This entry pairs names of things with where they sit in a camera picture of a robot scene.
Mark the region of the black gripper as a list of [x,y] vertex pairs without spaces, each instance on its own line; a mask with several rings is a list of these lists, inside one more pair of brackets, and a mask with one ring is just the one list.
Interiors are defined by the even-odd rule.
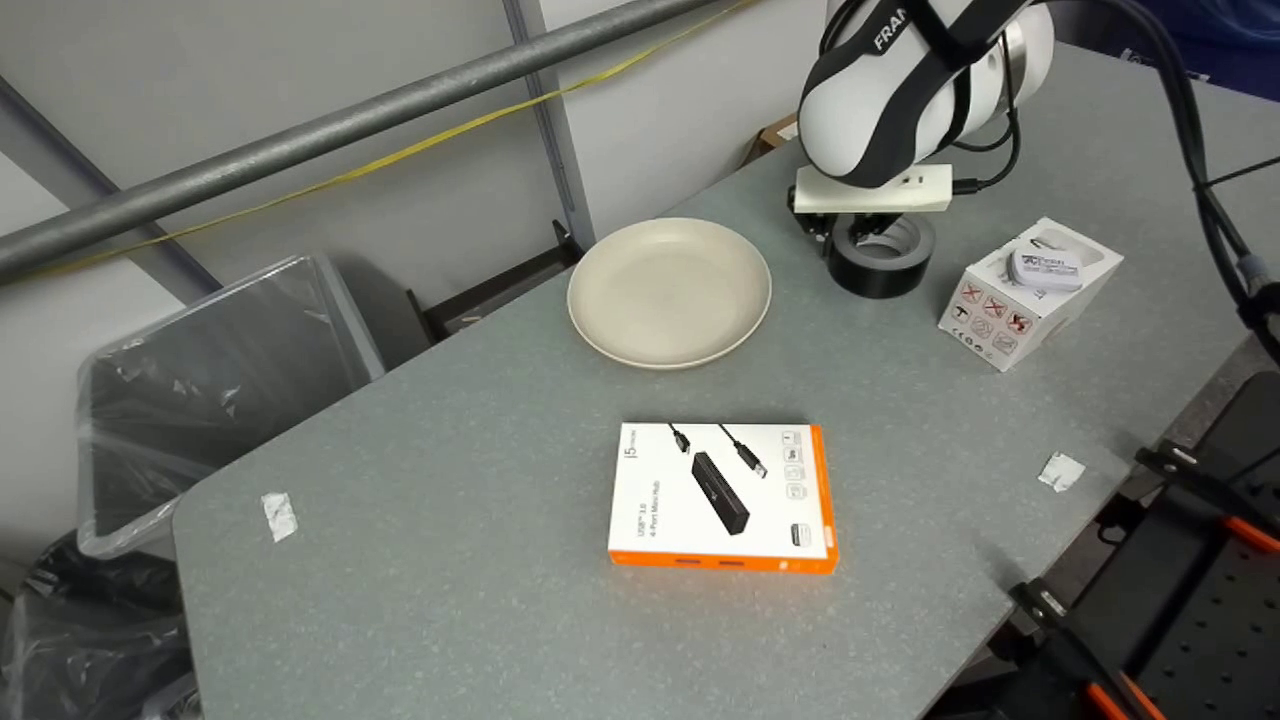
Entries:
[[864,213],[864,217],[846,221],[844,242],[851,242],[851,245],[883,245],[883,248],[917,248],[920,245],[920,228],[899,213]]

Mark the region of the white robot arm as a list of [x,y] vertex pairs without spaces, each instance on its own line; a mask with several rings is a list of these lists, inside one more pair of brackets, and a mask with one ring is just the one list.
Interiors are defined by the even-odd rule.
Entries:
[[800,221],[945,213],[936,153],[1032,102],[1056,57],[1043,0],[844,0],[800,90]]

